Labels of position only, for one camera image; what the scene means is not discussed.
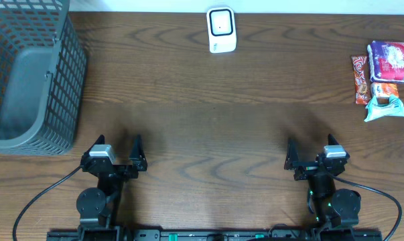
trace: pink and purple package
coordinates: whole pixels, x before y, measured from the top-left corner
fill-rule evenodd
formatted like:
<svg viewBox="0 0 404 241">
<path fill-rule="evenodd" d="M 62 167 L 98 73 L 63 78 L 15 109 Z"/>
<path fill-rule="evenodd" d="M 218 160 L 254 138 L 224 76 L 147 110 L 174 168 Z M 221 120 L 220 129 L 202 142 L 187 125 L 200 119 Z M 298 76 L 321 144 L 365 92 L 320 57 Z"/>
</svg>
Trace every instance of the pink and purple package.
<svg viewBox="0 0 404 241">
<path fill-rule="evenodd" d="M 373 41 L 367 50 L 371 82 L 404 83 L 404 43 Z"/>
</svg>

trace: wooden table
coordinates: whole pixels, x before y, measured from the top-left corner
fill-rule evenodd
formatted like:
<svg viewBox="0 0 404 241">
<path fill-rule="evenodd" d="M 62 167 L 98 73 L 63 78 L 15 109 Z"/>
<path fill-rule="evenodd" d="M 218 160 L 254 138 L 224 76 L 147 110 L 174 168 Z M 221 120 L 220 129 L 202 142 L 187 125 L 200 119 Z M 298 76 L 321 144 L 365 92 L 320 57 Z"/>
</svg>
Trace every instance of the wooden table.
<svg viewBox="0 0 404 241">
<path fill-rule="evenodd" d="M 372 39 L 404 42 L 404 16 L 237 14 L 238 46 L 208 50 L 205 14 L 71 13 L 89 56 L 74 149 L 0 155 L 0 240 L 37 193 L 71 172 L 100 134 L 125 162 L 142 134 L 148 172 L 123 191 L 119 220 L 162 228 L 269 228 L 315 222 L 306 182 L 283 170 L 287 138 L 312 160 L 332 133 L 350 153 L 341 175 L 395 196 L 404 211 L 404 118 L 363 120 L 350 56 Z M 404 102 L 404 86 L 399 86 Z M 19 240 L 75 229 L 77 173 L 24 215 Z M 337 183 L 338 188 L 352 187 Z M 386 236 L 394 203 L 357 189 L 360 228 Z M 404 240 L 404 215 L 394 240 Z"/>
</svg>

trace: candy wrapper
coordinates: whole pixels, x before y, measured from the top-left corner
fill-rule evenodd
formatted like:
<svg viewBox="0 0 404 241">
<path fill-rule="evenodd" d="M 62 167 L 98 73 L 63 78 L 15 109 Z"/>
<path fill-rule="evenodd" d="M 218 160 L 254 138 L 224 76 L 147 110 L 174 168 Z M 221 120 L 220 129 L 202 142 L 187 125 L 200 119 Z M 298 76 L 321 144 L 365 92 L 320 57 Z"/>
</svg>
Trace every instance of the candy wrapper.
<svg viewBox="0 0 404 241">
<path fill-rule="evenodd" d="M 391 83 L 372 83 L 371 94 L 377 98 L 389 98 L 392 94 L 399 97 L 397 85 Z"/>
<path fill-rule="evenodd" d="M 370 88 L 365 80 L 364 69 L 366 67 L 367 56 L 353 56 L 352 65 L 354 66 L 355 77 L 355 103 L 368 104 L 371 99 Z"/>
<path fill-rule="evenodd" d="M 389 97 L 389 104 L 379 104 L 377 98 L 373 98 L 365 108 L 368 109 L 365 122 L 384 116 L 404 116 L 404 104 L 393 94 Z"/>
<path fill-rule="evenodd" d="M 404 43 L 373 41 L 367 50 L 372 82 L 404 83 Z"/>
</svg>

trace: gray basket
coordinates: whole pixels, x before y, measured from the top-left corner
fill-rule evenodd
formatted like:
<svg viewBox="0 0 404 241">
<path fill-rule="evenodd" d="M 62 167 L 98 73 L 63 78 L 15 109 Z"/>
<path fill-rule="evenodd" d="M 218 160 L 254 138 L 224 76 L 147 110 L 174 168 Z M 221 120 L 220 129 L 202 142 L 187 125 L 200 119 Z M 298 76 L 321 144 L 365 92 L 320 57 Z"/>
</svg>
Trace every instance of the gray basket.
<svg viewBox="0 0 404 241">
<path fill-rule="evenodd" d="M 0 0 L 0 153 L 72 148 L 86 56 L 67 0 Z"/>
</svg>

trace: white background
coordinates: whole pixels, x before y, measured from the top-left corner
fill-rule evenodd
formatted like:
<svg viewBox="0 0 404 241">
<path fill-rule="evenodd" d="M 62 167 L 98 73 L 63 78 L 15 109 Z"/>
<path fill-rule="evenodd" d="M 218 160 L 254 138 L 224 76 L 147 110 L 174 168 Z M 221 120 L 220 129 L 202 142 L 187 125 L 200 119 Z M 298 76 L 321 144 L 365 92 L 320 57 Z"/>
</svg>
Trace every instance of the white background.
<svg viewBox="0 0 404 241">
<path fill-rule="evenodd" d="M 404 0 L 70 0 L 71 11 L 404 14 Z"/>
</svg>

